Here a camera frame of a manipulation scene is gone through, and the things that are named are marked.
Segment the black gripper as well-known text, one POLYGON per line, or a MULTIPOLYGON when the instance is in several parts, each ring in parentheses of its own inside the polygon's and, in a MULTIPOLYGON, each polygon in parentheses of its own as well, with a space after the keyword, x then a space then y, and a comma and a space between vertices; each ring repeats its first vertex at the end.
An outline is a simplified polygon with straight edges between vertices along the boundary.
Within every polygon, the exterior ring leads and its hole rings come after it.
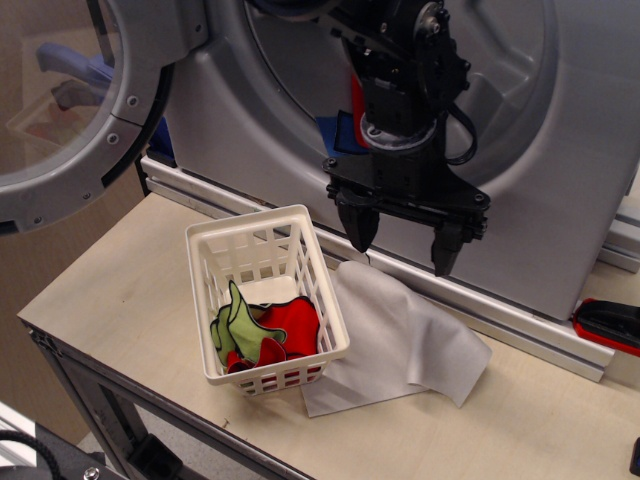
POLYGON ((451 170, 442 134, 409 150, 372 147, 365 155, 329 158, 322 168, 345 233, 360 253, 375 239, 381 214, 428 225, 435 234, 434 274, 444 277, 465 240, 486 232, 490 197, 451 170))

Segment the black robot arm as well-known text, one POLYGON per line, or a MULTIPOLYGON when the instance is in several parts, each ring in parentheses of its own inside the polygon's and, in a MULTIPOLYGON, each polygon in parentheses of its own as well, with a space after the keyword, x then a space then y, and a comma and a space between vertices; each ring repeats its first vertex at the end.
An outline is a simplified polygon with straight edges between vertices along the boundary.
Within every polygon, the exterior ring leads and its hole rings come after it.
POLYGON ((352 246, 371 246, 382 214, 434 230, 431 262, 451 273, 464 244, 481 239, 490 198, 453 172, 477 152, 457 106, 470 64, 457 52, 441 1, 256 1, 276 18, 314 21, 341 39, 361 89, 356 120, 365 155, 323 163, 329 197, 352 246))

